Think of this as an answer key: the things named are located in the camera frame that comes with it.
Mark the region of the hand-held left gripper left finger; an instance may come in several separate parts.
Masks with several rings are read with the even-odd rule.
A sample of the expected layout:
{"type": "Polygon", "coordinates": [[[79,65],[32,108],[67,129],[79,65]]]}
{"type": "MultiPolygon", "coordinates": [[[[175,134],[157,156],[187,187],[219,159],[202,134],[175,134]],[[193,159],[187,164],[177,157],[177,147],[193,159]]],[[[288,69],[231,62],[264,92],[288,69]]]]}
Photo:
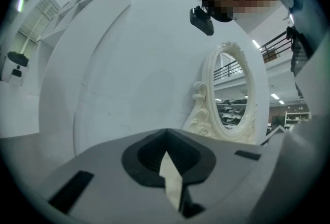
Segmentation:
{"type": "Polygon", "coordinates": [[[162,188],[145,187],[124,170],[121,157],[130,145],[151,132],[100,143],[53,171],[37,189],[49,200],[78,171],[93,174],[68,216],[80,223],[178,223],[174,209],[162,188]]]}

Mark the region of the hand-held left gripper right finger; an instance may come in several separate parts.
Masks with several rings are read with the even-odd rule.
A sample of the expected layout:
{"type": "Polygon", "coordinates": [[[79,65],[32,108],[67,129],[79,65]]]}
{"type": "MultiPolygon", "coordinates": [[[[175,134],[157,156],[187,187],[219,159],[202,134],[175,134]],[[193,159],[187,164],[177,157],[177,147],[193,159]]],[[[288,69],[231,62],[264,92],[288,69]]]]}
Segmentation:
{"type": "Polygon", "coordinates": [[[189,164],[183,174],[183,210],[174,223],[254,223],[253,211],[264,193],[281,149],[281,137],[266,146],[247,145],[168,129],[171,139],[198,158],[177,157],[189,164]]]}

